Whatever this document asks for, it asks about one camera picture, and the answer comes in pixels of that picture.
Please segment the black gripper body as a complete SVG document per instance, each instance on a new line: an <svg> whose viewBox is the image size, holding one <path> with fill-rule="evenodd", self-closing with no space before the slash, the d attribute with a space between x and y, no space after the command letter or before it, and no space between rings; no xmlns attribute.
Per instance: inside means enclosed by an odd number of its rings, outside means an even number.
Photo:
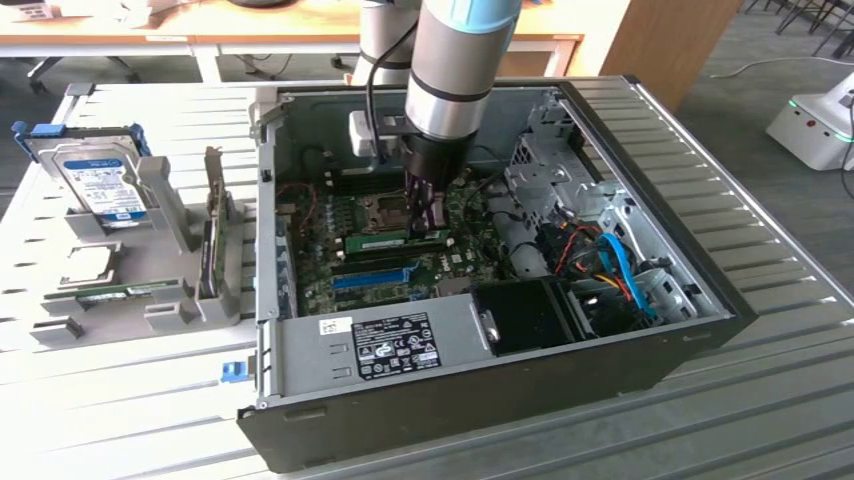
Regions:
<svg viewBox="0 0 854 480"><path fill-rule="evenodd" d="M406 135L402 160L408 176L426 182L435 191L446 191L460 175L474 140L475 134L451 140L426 134Z"/></svg>

